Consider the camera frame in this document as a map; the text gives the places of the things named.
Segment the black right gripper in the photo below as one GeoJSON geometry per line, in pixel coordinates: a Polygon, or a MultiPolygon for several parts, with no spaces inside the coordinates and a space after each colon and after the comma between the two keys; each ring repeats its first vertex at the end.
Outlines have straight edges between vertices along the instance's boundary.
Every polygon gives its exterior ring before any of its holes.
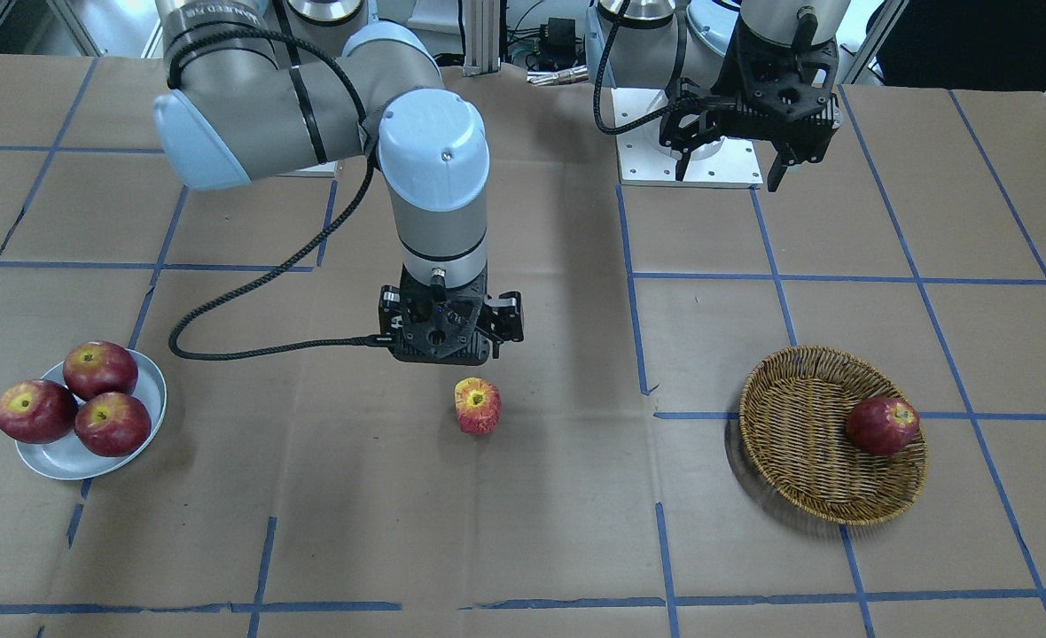
{"type": "Polygon", "coordinates": [[[403,270],[397,286],[381,288],[379,343],[405,362],[482,366],[499,358],[502,344],[524,339],[524,310],[519,292],[487,295],[487,278],[482,271],[449,287],[435,269],[425,284],[403,270]]]}

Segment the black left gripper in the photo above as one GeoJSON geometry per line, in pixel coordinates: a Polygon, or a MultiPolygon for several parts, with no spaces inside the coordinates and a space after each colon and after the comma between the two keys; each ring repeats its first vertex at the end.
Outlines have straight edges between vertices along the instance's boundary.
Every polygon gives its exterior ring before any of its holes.
{"type": "Polygon", "coordinates": [[[661,149],[675,160],[674,181],[684,181],[691,161],[708,158],[709,143],[723,137],[773,145],[771,193],[787,170],[822,161],[843,118],[832,93],[834,31],[823,18],[738,18],[710,88],[684,77],[667,86],[661,149]]]}

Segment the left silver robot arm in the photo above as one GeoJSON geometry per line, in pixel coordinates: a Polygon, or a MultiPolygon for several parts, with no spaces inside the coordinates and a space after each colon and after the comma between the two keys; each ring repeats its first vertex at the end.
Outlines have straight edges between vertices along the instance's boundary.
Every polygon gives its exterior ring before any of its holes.
{"type": "Polygon", "coordinates": [[[626,185],[778,189],[818,163],[847,1],[596,1],[585,56],[626,185]]]}

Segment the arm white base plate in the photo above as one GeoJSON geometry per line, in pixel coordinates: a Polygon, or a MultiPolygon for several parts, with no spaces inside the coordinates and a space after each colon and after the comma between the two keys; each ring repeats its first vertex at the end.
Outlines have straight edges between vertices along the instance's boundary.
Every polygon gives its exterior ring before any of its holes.
{"type": "Polygon", "coordinates": [[[727,137],[685,156],[660,144],[661,122],[647,122],[617,136],[621,184],[714,189],[761,186],[761,166],[753,142],[727,137]]]}

